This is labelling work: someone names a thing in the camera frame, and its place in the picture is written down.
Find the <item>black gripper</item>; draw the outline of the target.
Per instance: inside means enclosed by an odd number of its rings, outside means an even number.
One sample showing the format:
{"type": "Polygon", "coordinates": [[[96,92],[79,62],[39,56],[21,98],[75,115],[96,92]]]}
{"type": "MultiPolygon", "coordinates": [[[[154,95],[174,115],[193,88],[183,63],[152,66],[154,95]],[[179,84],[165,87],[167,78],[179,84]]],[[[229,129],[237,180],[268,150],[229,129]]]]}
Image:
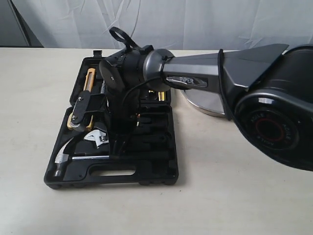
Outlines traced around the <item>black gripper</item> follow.
{"type": "Polygon", "coordinates": [[[124,154],[137,124],[139,90],[130,93],[107,88],[109,124],[107,127],[110,158],[119,159],[124,154]]]}

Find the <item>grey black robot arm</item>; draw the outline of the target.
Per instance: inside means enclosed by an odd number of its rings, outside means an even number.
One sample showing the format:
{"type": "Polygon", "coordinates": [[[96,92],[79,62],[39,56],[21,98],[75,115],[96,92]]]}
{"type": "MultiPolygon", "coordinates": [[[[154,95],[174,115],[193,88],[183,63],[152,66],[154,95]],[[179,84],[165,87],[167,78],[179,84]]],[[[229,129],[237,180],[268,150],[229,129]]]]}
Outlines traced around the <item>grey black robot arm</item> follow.
{"type": "Polygon", "coordinates": [[[313,169],[313,47],[271,44],[176,57],[166,49],[123,49],[100,61],[115,132],[134,119],[141,90],[218,94],[224,114],[271,159],[313,169]]]}

